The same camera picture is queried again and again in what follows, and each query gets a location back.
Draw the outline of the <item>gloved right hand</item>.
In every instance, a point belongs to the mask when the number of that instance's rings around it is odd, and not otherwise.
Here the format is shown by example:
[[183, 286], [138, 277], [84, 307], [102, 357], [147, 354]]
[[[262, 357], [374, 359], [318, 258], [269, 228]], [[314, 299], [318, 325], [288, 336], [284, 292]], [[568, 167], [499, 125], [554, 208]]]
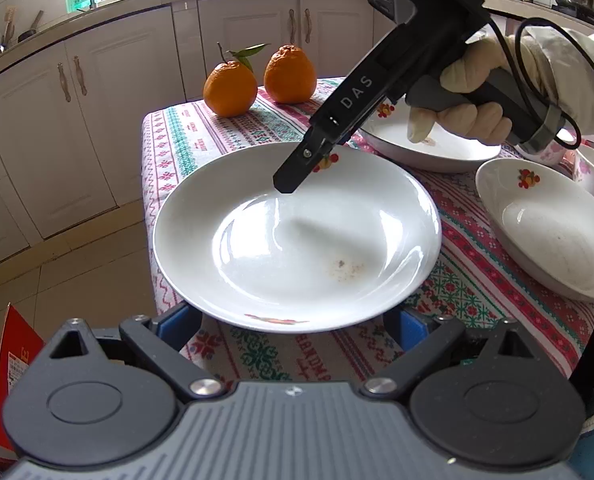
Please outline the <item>gloved right hand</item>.
[[[513, 45], [514, 40], [510, 37], [505, 37], [503, 42], [492, 37], [473, 42], [462, 58], [443, 70], [439, 79], [441, 87], [453, 93], [472, 93], [487, 80], [492, 70], [502, 68], [509, 73], [510, 63], [502, 47]], [[434, 125], [487, 145], [502, 144], [512, 130], [512, 121], [503, 115], [502, 106], [495, 102], [480, 106], [461, 104], [441, 112], [412, 107], [408, 118], [408, 140], [422, 142]]]

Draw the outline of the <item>white sleeve forearm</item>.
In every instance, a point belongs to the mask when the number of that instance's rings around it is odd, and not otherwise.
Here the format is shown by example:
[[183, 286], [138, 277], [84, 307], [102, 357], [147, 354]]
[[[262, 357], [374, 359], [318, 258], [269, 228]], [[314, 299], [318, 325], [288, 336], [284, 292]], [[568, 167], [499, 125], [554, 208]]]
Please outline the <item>white sleeve forearm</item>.
[[540, 89], [583, 134], [594, 136], [594, 34], [568, 34], [565, 38], [551, 27], [529, 26], [521, 35], [521, 49], [529, 55], [528, 72]]

